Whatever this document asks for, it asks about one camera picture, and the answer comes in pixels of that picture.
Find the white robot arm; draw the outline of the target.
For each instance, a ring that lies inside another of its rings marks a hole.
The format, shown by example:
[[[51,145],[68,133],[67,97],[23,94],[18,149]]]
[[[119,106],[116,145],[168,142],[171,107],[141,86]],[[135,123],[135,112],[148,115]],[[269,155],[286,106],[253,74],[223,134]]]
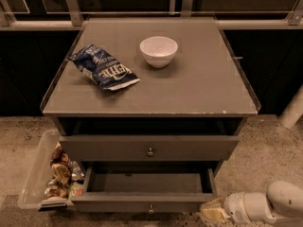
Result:
[[[270,183],[265,192],[237,192],[200,207],[203,216],[236,224],[263,222],[273,227],[302,227],[303,189],[285,181]]]

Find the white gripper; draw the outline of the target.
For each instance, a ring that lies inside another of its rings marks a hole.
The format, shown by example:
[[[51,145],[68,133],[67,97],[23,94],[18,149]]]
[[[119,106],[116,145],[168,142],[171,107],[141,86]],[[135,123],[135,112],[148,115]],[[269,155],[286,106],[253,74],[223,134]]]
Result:
[[[226,223],[231,218],[235,223],[248,224],[264,221],[269,212],[269,205],[264,193],[238,192],[226,199],[217,198],[203,203],[200,212],[215,222]]]

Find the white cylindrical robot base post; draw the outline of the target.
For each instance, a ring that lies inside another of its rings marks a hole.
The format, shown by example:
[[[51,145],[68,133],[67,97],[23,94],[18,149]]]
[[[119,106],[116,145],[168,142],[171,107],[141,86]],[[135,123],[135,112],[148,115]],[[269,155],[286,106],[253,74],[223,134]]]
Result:
[[[293,99],[278,118],[287,129],[293,127],[303,115],[303,85],[299,88]]]

